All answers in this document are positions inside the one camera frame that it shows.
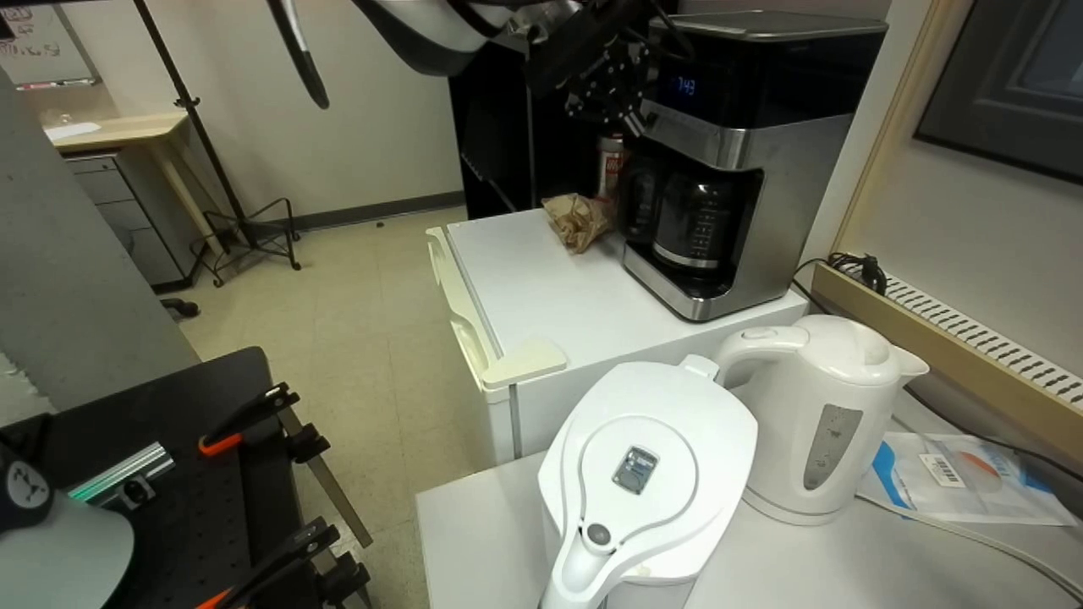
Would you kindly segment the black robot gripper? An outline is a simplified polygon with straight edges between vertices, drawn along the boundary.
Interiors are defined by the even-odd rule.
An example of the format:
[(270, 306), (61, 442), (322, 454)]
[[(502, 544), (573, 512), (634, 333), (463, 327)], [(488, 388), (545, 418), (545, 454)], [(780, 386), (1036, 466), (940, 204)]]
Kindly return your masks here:
[(656, 79), (652, 25), (675, 10), (677, 0), (564, 0), (527, 52), (527, 89), (560, 97), (568, 120), (640, 133)]

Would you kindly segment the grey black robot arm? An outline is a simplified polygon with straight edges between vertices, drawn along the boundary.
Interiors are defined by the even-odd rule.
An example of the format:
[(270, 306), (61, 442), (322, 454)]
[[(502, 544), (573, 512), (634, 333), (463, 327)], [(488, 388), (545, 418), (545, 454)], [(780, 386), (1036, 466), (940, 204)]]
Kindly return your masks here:
[(656, 83), (652, 34), (670, 28), (661, 0), (353, 0), (421, 76), (458, 79), (493, 40), (524, 49), (524, 85), (560, 96), (568, 120), (622, 127)]

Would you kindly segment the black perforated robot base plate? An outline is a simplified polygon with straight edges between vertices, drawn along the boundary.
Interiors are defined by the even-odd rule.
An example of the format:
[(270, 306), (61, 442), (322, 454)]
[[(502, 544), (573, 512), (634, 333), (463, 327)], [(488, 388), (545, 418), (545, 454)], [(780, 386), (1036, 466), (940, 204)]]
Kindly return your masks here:
[[(4, 428), (0, 609), (197, 609), (316, 519), (282, 441), (204, 457), (197, 441), (279, 386), (241, 349), (127, 392)], [(339, 543), (248, 609), (333, 609)]]

